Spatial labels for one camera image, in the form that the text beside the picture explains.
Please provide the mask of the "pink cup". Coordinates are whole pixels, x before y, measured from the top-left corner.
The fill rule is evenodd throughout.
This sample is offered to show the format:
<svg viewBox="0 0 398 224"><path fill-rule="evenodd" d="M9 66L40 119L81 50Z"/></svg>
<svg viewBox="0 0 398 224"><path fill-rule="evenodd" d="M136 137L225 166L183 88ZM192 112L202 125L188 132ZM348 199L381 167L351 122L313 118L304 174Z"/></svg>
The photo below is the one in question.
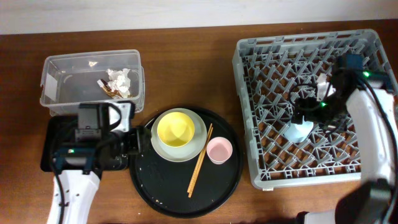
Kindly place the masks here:
<svg viewBox="0 0 398 224"><path fill-rule="evenodd" d="M233 146L226 138L215 137L207 144L206 153L212 163L220 165L231 157Z"/></svg>

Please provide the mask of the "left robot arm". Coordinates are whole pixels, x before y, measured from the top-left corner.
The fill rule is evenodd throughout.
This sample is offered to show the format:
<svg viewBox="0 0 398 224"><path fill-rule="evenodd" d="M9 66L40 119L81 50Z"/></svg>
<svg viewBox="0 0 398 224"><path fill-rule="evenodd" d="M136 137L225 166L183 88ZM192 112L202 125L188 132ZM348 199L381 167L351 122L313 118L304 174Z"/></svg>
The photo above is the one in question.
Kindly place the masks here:
<svg viewBox="0 0 398 224"><path fill-rule="evenodd" d="M131 101L82 103L48 125L41 169L53 174L48 223L86 223L104 171L128 168L148 147L150 131L133 128Z"/></svg>

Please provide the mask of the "white tissue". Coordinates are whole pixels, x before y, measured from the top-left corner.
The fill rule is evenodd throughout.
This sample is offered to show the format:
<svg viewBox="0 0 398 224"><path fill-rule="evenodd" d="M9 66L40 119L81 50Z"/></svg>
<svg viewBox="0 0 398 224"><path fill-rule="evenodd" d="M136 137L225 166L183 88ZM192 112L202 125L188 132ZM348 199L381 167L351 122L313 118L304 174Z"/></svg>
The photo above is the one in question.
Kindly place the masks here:
<svg viewBox="0 0 398 224"><path fill-rule="evenodd" d="M107 69L106 71L109 77L109 89L121 98L128 98L130 96L129 88L131 86L131 79L128 78L129 72L130 69L128 68L122 70Z"/></svg>

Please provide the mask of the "yellow bowl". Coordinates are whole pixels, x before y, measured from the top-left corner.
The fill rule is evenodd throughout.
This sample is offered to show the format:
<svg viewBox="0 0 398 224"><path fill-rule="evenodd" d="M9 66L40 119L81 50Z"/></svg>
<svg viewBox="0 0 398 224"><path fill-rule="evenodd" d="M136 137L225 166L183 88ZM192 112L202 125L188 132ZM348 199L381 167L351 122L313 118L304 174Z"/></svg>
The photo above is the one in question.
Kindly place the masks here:
<svg viewBox="0 0 398 224"><path fill-rule="evenodd" d="M171 112L163 116L157 125L157 135L167 146L182 147L194 137L195 125L183 112Z"/></svg>

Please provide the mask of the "grey round plate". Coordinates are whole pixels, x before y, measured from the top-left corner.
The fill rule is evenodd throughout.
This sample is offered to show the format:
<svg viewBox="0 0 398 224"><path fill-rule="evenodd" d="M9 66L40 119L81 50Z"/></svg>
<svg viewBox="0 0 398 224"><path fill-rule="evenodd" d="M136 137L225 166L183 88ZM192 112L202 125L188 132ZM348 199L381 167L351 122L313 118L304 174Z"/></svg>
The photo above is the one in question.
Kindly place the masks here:
<svg viewBox="0 0 398 224"><path fill-rule="evenodd" d="M183 112L189 115L195 125L195 134L193 139L182 147L167 146L159 139L157 135L157 125L160 119L167 113L175 111ZM184 108L175 108L162 113L158 118L155 119L155 122L151 127L151 134L152 146L160 157L171 162L185 162L193 159L202 150L207 139L207 128L202 118L196 112Z"/></svg>

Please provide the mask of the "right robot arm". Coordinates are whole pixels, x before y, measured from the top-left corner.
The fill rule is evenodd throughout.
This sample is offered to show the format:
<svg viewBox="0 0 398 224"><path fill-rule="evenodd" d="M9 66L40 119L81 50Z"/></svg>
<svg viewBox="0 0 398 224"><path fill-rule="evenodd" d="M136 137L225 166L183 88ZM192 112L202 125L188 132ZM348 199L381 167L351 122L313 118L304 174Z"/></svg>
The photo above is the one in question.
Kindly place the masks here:
<svg viewBox="0 0 398 224"><path fill-rule="evenodd" d="M361 158L361 185L327 212L302 212L297 223L397 223L397 125L393 81L386 72L363 68L359 54L339 56L330 80L309 86L314 97L290 104L294 112L284 137L300 143L318 124L326 135L346 131L350 116Z"/></svg>

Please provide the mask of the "brown snack wrapper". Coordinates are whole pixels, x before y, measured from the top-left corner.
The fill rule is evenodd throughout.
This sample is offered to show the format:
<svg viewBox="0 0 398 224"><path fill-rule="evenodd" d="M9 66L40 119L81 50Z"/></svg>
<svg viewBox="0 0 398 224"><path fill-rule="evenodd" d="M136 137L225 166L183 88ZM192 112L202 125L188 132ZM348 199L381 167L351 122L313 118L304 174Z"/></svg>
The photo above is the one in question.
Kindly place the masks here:
<svg viewBox="0 0 398 224"><path fill-rule="evenodd" d="M99 79L97 81L97 84L105 92L105 94L108 95L109 97L111 97L113 99L121 99L121 98L123 98L123 96L120 93L120 91L118 89L116 89L116 88L111 87L109 85L109 83L106 82L105 80Z"/></svg>

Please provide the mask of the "blue cup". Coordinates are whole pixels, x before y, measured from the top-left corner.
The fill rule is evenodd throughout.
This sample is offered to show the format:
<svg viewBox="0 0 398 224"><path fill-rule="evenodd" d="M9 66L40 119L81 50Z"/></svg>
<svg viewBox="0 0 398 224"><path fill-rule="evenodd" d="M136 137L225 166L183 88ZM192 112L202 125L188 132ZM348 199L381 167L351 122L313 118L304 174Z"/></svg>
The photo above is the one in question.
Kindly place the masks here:
<svg viewBox="0 0 398 224"><path fill-rule="evenodd" d="M302 124L296 124L289 121L287 125L288 128L284 133L284 137L293 143L303 142L313 129L313 122L311 121L303 121Z"/></svg>

